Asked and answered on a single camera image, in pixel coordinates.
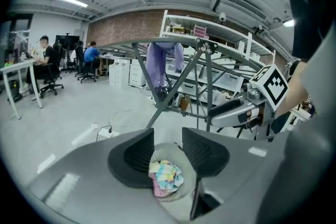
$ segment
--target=man in black shirt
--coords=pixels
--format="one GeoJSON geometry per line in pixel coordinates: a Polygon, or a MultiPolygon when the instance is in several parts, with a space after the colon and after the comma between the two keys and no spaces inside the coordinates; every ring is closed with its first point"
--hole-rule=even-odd
{"type": "MultiPolygon", "coordinates": [[[[55,50],[49,46],[49,38],[47,36],[42,36],[40,38],[40,46],[43,49],[46,49],[44,52],[44,59],[35,58],[37,65],[34,65],[34,75],[35,79],[43,78],[46,74],[48,74],[48,67],[45,65],[47,63],[51,63],[51,71],[57,71],[57,57],[55,50]]],[[[31,85],[31,76],[30,69],[27,71],[26,84],[20,89],[20,93],[25,93],[29,90],[31,85]]]]}

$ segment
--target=gray floor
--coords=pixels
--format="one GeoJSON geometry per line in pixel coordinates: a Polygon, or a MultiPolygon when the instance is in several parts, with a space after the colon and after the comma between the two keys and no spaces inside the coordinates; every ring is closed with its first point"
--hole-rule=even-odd
{"type": "MultiPolygon", "coordinates": [[[[64,89],[42,99],[40,109],[32,95],[16,103],[21,120],[7,102],[4,91],[0,95],[0,147],[4,160],[13,176],[24,186],[37,175],[38,166],[50,155],[57,161],[76,148],[72,141],[87,130],[92,123],[107,125],[113,118],[113,130],[120,134],[144,128],[156,108],[148,100],[144,89],[128,86],[117,90],[109,87],[108,78],[84,81],[80,84],[73,74],[62,73],[64,89]]],[[[175,112],[163,112],[154,124],[155,143],[177,142],[182,145],[182,127],[196,127],[196,118],[175,112]]],[[[205,122],[200,120],[200,129],[205,122]]],[[[221,135],[236,136],[238,129],[226,128],[221,135]]],[[[241,138],[252,138],[248,131],[241,138]]]]}

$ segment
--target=computer monitor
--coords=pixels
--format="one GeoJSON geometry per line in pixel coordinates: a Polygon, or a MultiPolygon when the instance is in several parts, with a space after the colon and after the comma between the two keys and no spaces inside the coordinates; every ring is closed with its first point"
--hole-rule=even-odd
{"type": "Polygon", "coordinates": [[[56,36],[56,42],[60,42],[64,49],[74,50],[75,44],[79,41],[79,36],[56,36]]]}

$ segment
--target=power strip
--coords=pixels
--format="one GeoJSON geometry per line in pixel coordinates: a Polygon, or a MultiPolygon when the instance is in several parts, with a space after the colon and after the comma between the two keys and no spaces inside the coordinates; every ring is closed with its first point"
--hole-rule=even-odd
{"type": "Polygon", "coordinates": [[[120,133],[118,132],[115,132],[115,131],[112,131],[111,133],[109,133],[109,130],[108,129],[101,129],[98,133],[98,135],[100,136],[101,139],[108,139],[108,138],[111,138],[111,137],[115,137],[115,136],[118,136],[120,133]]]}

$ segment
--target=metal frame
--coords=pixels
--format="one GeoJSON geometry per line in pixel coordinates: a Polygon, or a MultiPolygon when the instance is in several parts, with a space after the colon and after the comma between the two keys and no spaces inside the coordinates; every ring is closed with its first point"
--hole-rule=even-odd
{"type": "Polygon", "coordinates": [[[213,107],[213,84],[219,80],[223,74],[225,73],[231,73],[234,74],[236,76],[240,76],[240,77],[244,77],[242,74],[236,73],[233,69],[228,69],[225,68],[221,65],[218,65],[216,63],[213,63],[211,60],[211,54],[213,54],[214,52],[218,51],[221,52],[223,54],[226,54],[228,57],[233,57],[236,60],[239,60],[242,62],[242,65],[246,65],[246,66],[250,66],[252,68],[254,68],[256,71],[260,70],[260,67],[258,67],[257,65],[255,65],[254,63],[248,61],[245,59],[245,57],[243,57],[242,55],[232,52],[231,50],[224,48],[224,47],[220,47],[217,46],[217,44],[215,42],[211,42],[208,40],[183,40],[183,44],[192,46],[196,48],[196,54],[193,57],[190,57],[190,59],[185,58],[185,60],[188,61],[187,66],[185,67],[185,69],[182,71],[180,77],[177,79],[176,83],[174,86],[171,85],[170,81],[169,81],[169,77],[167,74],[165,74],[166,79],[168,81],[168,84],[170,85],[170,87],[172,88],[171,92],[168,94],[168,96],[164,99],[163,102],[159,101],[158,95],[155,92],[153,83],[150,79],[150,76],[147,72],[145,63],[144,63],[144,59],[146,58],[146,48],[142,45],[140,45],[140,43],[146,43],[149,44],[151,42],[179,42],[180,40],[178,38],[163,38],[163,37],[159,37],[159,38],[152,38],[152,39],[146,39],[146,40],[132,40],[132,41],[123,41],[123,42],[119,42],[116,44],[109,44],[109,45],[105,45],[105,46],[101,46],[100,49],[101,50],[105,50],[108,52],[111,52],[113,54],[118,54],[118,55],[124,55],[125,57],[132,57],[135,56],[137,58],[137,60],[139,61],[141,70],[145,76],[146,82],[152,92],[153,98],[155,100],[155,102],[157,103],[157,111],[154,113],[154,115],[152,116],[152,118],[149,120],[146,128],[150,128],[153,126],[154,122],[156,121],[156,119],[160,116],[160,114],[165,111],[165,110],[170,110],[170,111],[174,111],[183,115],[189,115],[192,117],[197,118],[197,128],[199,128],[199,119],[204,119],[206,121],[206,130],[209,131],[210,130],[210,125],[211,125],[211,121],[207,115],[207,113],[205,113],[203,106],[200,102],[200,96],[202,93],[204,93],[207,90],[207,110],[209,111],[212,107],[213,107]],[[205,50],[204,48],[200,47],[200,44],[214,44],[213,47],[215,47],[213,50],[205,50]],[[201,55],[205,54],[205,62],[203,61],[203,59],[201,59],[201,55]],[[201,63],[203,65],[206,66],[206,70],[207,70],[207,87],[205,89],[203,89],[202,91],[198,91],[198,79],[197,79],[197,72],[196,72],[196,64],[197,63],[201,63]],[[220,71],[222,71],[222,73],[220,73],[215,79],[213,79],[212,76],[212,69],[218,69],[220,71]],[[170,107],[168,106],[168,103],[170,102],[170,100],[173,98],[173,96],[178,92],[179,87],[182,85],[182,83],[186,80],[187,76],[189,75],[189,73],[194,70],[195,73],[195,86],[196,86],[196,95],[194,94],[188,94],[190,96],[194,96],[196,97],[196,113],[191,112],[187,112],[187,111],[181,111],[177,108],[174,107],[170,107]],[[204,115],[200,115],[199,114],[199,105],[201,105],[201,108],[203,110],[204,115]]]}

